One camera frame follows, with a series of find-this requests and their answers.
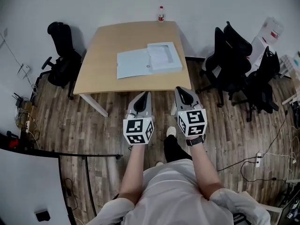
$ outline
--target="plastic bottle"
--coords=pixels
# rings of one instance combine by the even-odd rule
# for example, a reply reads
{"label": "plastic bottle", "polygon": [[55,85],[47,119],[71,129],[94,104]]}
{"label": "plastic bottle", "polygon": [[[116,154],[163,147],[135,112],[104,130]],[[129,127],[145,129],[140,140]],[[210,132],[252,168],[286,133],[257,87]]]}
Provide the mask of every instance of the plastic bottle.
{"label": "plastic bottle", "polygon": [[158,21],[160,23],[163,23],[165,20],[165,14],[164,14],[164,7],[160,6],[158,11]]}

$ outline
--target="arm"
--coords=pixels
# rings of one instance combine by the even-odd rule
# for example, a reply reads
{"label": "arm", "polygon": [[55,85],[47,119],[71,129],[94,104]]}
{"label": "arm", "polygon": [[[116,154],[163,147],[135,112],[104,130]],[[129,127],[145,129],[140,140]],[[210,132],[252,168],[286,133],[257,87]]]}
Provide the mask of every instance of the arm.
{"label": "arm", "polygon": [[127,198],[134,205],[137,204],[142,194],[144,152],[145,145],[133,145],[118,196],[118,198]]}
{"label": "arm", "polygon": [[206,154],[203,143],[190,147],[198,187],[208,200],[215,191],[223,188],[219,175]]}

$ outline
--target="white paper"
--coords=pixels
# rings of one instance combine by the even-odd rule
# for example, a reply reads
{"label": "white paper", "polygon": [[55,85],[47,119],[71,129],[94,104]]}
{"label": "white paper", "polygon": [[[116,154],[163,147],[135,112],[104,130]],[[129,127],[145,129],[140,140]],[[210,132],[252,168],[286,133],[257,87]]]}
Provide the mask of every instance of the white paper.
{"label": "white paper", "polygon": [[154,68],[173,62],[167,45],[152,45],[148,46],[147,50],[150,56],[151,65]]}
{"label": "white paper", "polygon": [[151,75],[150,57],[147,49],[117,54],[117,78]]}

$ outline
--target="person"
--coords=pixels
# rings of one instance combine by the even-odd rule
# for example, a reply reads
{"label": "person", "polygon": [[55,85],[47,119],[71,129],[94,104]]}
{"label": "person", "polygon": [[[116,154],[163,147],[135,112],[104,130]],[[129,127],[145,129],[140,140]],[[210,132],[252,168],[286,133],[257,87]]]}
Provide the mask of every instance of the person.
{"label": "person", "polygon": [[187,144],[192,156],[178,145],[175,127],[169,127],[167,164],[146,171],[145,145],[133,145],[118,197],[88,225],[233,225],[234,214],[253,225],[270,224],[269,213],[252,197],[223,187],[201,136],[189,137]]}

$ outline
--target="white cable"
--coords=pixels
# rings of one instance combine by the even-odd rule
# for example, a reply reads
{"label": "white cable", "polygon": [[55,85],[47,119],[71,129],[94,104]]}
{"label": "white cable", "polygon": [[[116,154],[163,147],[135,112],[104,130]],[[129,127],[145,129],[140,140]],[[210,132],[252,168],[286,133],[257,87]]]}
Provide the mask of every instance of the white cable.
{"label": "white cable", "polygon": [[76,218],[77,220],[79,220],[79,221],[82,223],[82,225],[84,225],[84,223],[82,222],[82,220],[78,219],[78,218],[75,217],[75,216],[73,216],[73,217]]}
{"label": "white cable", "polygon": [[33,136],[34,140],[36,140],[36,138],[34,137],[34,135],[33,135],[30,131],[28,131],[28,132]]}
{"label": "white cable", "polygon": [[296,156],[296,159],[297,159],[298,153],[299,153],[299,151],[300,151],[300,141],[299,141],[299,137],[298,137],[298,136],[295,136],[295,137],[293,137],[293,138],[291,139],[291,128],[294,128],[296,131],[298,131],[299,128],[297,129],[297,128],[295,128],[294,126],[291,126],[290,129],[289,129],[289,139],[290,139],[290,142],[294,141],[295,138],[297,138],[297,141],[298,141],[298,151],[297,151],[297,155],[295,155],[295,156]]}
{"label": "white cable", "polygon": [[286,180],[288,180],[289,172],[292,173],[292,177],[293,177],[293,179],[295,179],[294,174],[293,174],[293,171],[290,169],[290,158],[292,158],[293,160],[296,160],[296,161],[297,161],[297,159],[296,159],[296,154],[295,154],[294,152],[290,152],[289,155],[273,154],[273,153],[265,153],[265,152],[262,152],[262,151],[259,151],[258,153],[264,153],[264,154],[274,155],[274,156],[288,157],[288,158],[289,158],[288,161],[287,161],[287,170],[288,170],[288,173],[287,173],[287,175],[286,175]]}
{"label": "white cable", "polygon": [[291,157],[290,155],[281,155],[281,154],[273,154],[273,153],[265,153],[265,152],[262,152],[262,151],[259,151],[258,153],[264,153],[264,154],[268,154],[268,155],[274,155],[274,156],[283,156],[283,157],[289,157],[289,158],[293,158],[293,159],[296,159],[296,155],[294,152],[291,152],[290,155],[293,153],[295,155],[295,157]]}
{"label": "white cable", "polygon": [[32,88],[33,97],[35,97],[35,96],[37,95],[37,93],[34,91],[34,89],[37,88],[36,84],[32,84],[32,83],[30,82],[27,73],[25,72],[25,70],[24,70],[24,68],[22,67],[22,65],[18,62],[18,60],[17,60],[17,58],[15,57],[13,51],[11,51],[11,49],[9,48],[9,46],[8,46],[8,44],[7,44],[7,42],[6,42],[6,40],[4,39],[4,37],[2,36],[1,33],[0,33],[0,36],[2,37],[2,39],[3,39],[4,43],[5,43],[5,45],[6,45],[7,48],[9,49],[10,53],[13,55],[13,57],[14,57],[15,61],[17,62],[17,64],[19,64],[19,66],[21,67],[21,69],[22,69],[23,72],[25,73],[25,77],[27,78],[27,80],[28,80],[28,82],[29,82],[29,84],[30,84],[30,87]]}

